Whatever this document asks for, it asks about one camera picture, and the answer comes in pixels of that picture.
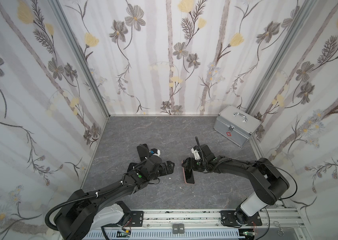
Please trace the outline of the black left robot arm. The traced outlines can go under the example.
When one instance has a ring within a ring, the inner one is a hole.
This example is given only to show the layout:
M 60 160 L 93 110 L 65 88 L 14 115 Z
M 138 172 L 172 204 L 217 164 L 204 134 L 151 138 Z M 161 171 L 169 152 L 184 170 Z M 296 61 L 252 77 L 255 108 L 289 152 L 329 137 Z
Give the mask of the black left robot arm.
M 130 163 L 120 180 L 91 192 L 75 191 L 67 201 L 47 212 L 46 226 L 58 231 L 64 240 L 81 240 L 96 226 L 127 224 L 130 209 L 121 198 L 142 190 L 159 177 L 171 175 L 175 168 L 175 163 L 163 162 L 158 149 L 143 144 L 137 146 L 137 151 L 140 162 Z

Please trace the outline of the black smartphone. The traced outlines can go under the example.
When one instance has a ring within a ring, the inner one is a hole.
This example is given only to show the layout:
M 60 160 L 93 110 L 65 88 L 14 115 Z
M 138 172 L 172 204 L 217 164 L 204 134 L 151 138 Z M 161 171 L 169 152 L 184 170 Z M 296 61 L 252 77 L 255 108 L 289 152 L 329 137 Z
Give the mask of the black smartphone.
M 195 183 L 193 170 L 184 169 L 184 178 L 186 184 Z

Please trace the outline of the pink phone case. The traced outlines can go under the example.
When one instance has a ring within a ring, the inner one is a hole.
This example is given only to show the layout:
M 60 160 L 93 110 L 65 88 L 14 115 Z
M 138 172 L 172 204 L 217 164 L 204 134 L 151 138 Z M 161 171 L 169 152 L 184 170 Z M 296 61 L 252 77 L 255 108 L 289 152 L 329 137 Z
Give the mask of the pink phone case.
M 192 167 L 189 166 L 187 160 L 182 162 L 183 175 L 186 184 L 195 184 L 194 173 Z

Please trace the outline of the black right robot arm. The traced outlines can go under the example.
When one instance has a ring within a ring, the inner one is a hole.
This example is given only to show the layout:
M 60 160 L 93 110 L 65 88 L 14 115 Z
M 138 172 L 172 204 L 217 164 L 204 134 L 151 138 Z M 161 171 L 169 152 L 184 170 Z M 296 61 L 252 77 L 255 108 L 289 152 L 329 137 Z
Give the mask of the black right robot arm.
M 247 197 L 234 211 L 221 213 L 222 225 L 240 228 L 248 224 L 255 225 L 259 212 L 267 206 L 283 200 L 283 194 L 289 190 L 290 183 L 282 172 L 290 177 L 290 173 L 274 166 L 268 159 L 243 161 L 226 156 L 216 156 L 208 145 L 197 145 L 191 149 L 193 157 L 182 161 L 185 182 L 194 184 L 194 171 L 203 174 L 231 174 L 250 181 L 253 193 Z

